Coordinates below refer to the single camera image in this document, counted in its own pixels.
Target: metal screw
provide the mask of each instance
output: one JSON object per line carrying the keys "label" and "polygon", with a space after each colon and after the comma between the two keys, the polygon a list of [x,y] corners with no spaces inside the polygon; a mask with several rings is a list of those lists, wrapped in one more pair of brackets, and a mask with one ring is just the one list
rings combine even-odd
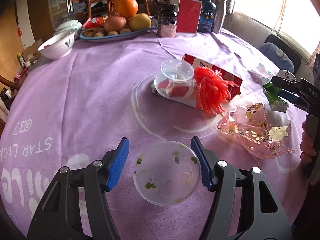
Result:
{"label": "metal screw", "polygon": [[95,167],[100,167],[101,165],[102,165],[102,161],[100,161],[100,160],[93,162],[93,166],[95,166]]}
{"label": "metal screw", "polygon": [[225,166],[227,166],[227,162],[225,162],[225,161],[218,161],[218,165],[221,166],[221,167],[225,167]]}
{"label": "metal screw", "polygon": [[252,171],[253,171],[254,173],[257,173],[257,174],[259,174],[259,173],[261,172],[260,168],[258,168],[258,167],[253,167],[253,168],[252,168]]}
{"label": "metal screw", "polygon": [[68,167],[64,166],[60,168],[60,173],[66,173],[68,171]]}

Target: white bowl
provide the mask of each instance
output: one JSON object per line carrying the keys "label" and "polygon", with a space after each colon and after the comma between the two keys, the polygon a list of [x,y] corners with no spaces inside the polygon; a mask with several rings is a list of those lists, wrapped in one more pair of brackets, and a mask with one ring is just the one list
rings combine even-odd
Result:
{"label": "white bowl", "polygon": [[43,43],[38,51],[46,58],[57,60],[68,55],[71,52],[72,46],[75,43],[76,29],[64,31],[56,36],[48,39]]}
{"label": "white bowl", "polygon": [[81,24],[81,22],[77,22],[76,24],[69,25],[69,26],[64,27],[64,28],[62,28],[62,29],[60,29],[60,30],[57,30],[53,35],[55,36],[55,35],[57,35],[57,34],[60,34],[60,33],[63,33],[63,32],[65,32],[65,31],[67,31],[67,30],[72,30],[72,29],[76,29],[76,30],[77,30],[77,32],[76,32],[76,40],[77,40],[78,37],[79,37],[79,35],[80,35],[80,33],[81,33],[81,31],[82,31],[82,24]]}
{"label": "white bowl", "polygon": [[75,25],[75,24],[77,24],[77,23],[78,23],[78,20],[70,20],[70,21],[67,21],[67,22],[65,22],[65,23],[63,23],[63,24],[60,24],[58,27],[56,27],[56,28],[54,29],[54,31],[56,32],[56,31],[62,30],[62,29],[64,29],[65,27],[72,26],[72,25]]}

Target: human hand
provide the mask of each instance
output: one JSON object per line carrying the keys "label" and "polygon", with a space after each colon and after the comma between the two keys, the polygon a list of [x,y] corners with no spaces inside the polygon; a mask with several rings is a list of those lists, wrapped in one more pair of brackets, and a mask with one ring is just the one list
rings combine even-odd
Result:
{"label": "human hand", "polygon": [[300,149],[302,151],[300,159],[303,163],[310,163],[312,157],[316,156],[316,150],[313,148],[313,140],[307,132],[307,122],[302,124],[303,130],[302,142],[300,144]]}

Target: orange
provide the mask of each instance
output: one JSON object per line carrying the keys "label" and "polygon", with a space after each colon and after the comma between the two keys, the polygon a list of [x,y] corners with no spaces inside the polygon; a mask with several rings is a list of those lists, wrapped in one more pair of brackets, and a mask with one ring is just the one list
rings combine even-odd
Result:
{"label": "orange", "polygon": [[138,3],[136,0],[120,0],[117,11],[124,18],[135,16],[138,12]]}

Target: blue cushion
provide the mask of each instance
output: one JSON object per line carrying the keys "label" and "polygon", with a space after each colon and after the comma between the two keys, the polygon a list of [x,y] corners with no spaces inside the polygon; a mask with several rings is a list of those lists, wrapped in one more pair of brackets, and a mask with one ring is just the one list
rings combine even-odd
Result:
{"label": "blue cushion", "polygon": [[270,59],[279,69],[287,70],[293,73],[294,66],[292,61],[289,58],[286,60],[286,58],[284,59],[283,57],[278,56],[276,51],[279,50],[279,48],[273,43],[264,43],[259,47],[258,50],[261,51],[268,59]]}

